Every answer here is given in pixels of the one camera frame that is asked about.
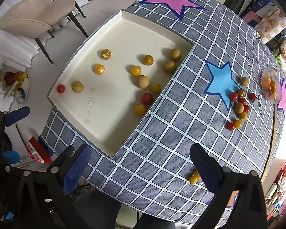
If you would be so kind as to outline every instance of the clear plastic container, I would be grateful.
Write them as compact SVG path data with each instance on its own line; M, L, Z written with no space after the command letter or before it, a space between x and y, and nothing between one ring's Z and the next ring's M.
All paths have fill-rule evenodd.
M271 103L278 104L282 99L282 89L277 72L275 68L268 66L263 71L261 84L265 98Z

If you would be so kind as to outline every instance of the grid pattern tablecloth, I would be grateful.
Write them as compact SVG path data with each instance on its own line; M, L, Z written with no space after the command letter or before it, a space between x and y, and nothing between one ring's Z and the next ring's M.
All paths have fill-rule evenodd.
M254 29L231 10L215 0L192 1L208 10L188 8L182 21L163 5L134 3L127 9L172 28L194 47L113 159L98 152L55 109L42 133L56 154L70 144L76 150L83 142L91 145L93 153L83 177L99 190L144 213L186 224L194 224L213 197L201 180L188 183L195 170L189 157L194 142L221 166L240 173L256 170L261 175L270 148L273 107L262 96L260 77L268 65L280 70ZM227 121L237 117L234 104L227 111L219 96L203 94L212 78L204 60L217 66L229 61L233 79L239 83L240 77L248 77L249 92L261 98L254 103L247 99L251 110L240 129L225 128ZM281 70L279 76L284 78ZM283 123L284 114L279 111L272 158ZM230 211L224 211L217 226L225 223Z

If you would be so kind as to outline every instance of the white tray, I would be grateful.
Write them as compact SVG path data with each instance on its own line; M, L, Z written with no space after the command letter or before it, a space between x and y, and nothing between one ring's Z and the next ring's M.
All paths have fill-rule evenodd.
M169 60L170 50L181 51L179 63L182 63L192 47L171 30L121 11L81 45L52 86L48 98L84 138L113 157L142 119L135 115L134 106L140 104L143 93L150 92L150 86L145 90L136 86L131 67L139 65L150 84L160 83L164 89L172 77L162 68ZM100 58L103 49L111 51L109 60ZM145 55L154 57L153 65L141 63ZM102 75L93 72L96 64L104 65ZM78 94L71 89L76 80L84 85ZM59 84L66 87L63 94L56 91Z

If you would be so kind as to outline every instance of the chair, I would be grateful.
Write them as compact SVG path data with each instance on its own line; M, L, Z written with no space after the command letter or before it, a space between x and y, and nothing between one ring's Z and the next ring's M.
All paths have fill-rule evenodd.
M87 33L73 15L75 0L22 0L0 18L0 30L35 39L48 60L53 61L40 42L39 36L65 16L69 16L81 32Z

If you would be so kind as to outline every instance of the red cherry tomato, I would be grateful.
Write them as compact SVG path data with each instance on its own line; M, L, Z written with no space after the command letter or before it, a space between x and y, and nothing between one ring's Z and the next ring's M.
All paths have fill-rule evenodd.
M237 98L238 98L238 94L237 94L236 92L232 92L232 93L230 94L230 99L231 99L231 101L236 101Z
M255 101L255 99L256 99L255 94L254 94L254 93L250 93L250 94L249 94L249 100Z
M245 111L246 113L249 113L250 107L249 107L248 105L244 105L244 111Z
M57 90L58 93L62 94L63 92L65 92L66 87L63 84L60 84L60 85L57 86L56 90Z
M154 98L152 96L152 94L150 93L144 93L141 97L141 102L144 104L144 105L151 105L154 101Z
M242 103L243 105L246 105L246 99L245 98L240 98L239 102Z
M233 122L229 122L228 123L228 130L233 131L235 128L234 123Z

